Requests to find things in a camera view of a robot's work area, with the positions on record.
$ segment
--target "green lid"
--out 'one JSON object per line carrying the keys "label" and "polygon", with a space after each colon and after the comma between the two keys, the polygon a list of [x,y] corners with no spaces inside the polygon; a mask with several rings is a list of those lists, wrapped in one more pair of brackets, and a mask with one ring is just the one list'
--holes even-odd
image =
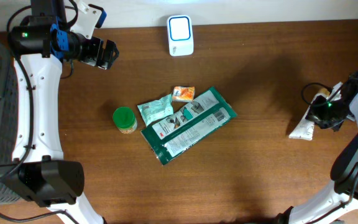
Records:
{"label": "green lid", "polygon": [[128,107],[120,107],[115,110],[112,120],[118,128],[126,129],[135,124],[136,118],[134,112]]}

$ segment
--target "light green pouch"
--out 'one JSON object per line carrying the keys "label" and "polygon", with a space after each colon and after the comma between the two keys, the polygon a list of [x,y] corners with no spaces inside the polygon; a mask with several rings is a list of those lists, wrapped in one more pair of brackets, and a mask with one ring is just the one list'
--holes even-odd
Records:
{"label": "light green pouch", "polygon": [[151,124],[153,121],[164,118],[173,114],[172,108],[172,95],[169,94],[159,100],[154,100],[142,105],[138,105],[137,108],[142,115],[146,126]]}
{"label": "light green pouch", "polygon": [[142,134],[165,165],[236,116],[211,87],[175,114],[142,130]]}

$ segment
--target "green and white packet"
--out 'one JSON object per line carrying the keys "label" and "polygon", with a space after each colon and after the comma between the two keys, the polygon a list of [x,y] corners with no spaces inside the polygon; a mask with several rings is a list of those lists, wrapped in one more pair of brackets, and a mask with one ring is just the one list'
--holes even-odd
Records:
{"label": "green and white packet", "polygon": [[211,87],[175,114],[141,132],[165,165],[236,116],[215,87]]}
{"label": "green and white packet", "polygon": [[169,94],[159,100],[138,105],[137,108],[140,111],[140,115],[142,115],[144,123],[148,126],[153,121],[172,115],[173,108],[171,103],[172,95]]}

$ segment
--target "wooden table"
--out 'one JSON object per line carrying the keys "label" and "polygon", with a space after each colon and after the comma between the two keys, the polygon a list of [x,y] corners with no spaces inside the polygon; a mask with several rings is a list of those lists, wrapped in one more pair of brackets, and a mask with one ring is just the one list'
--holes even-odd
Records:
{"label": "wooden table", "polygon": [[[194,54],[178,58],[168,53],[164,27],[97,30],[95,36],[115,41],[120,50],[112,69],[75,62],[74,75],[60,82],[65,159],[82,163],[86,196],[108,223],[272,218],[321,190],[335,158],[357,133],[356,124],[346,121],[338,133],[316,127],[312,141],[288,138],[307,109],[300,98],[305,84],[333,86],[358,70],[358,21],[193,30]],[[68,72],[65,65],[63,75]],[[177,85],[195,86],[196,94],[215,86],[239,116],[162,167],[140,134],[145,125],[136,105]],[[114,126],[112,114],[120,106],[135,111],[135,133],[121,134]],[[23,218],[46,209],[19,202],[0,211]],[[358,211],[343,219],[358,223]]]}

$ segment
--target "white device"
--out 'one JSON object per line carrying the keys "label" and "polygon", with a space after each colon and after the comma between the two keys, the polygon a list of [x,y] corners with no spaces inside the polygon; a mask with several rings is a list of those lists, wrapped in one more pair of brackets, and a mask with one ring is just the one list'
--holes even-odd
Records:
{"label": "white device", "polygon": [[169,54],[171,56],[184,56],[193,53],[193,28],[189,16],[170,16],[167,19],[167,30]]}

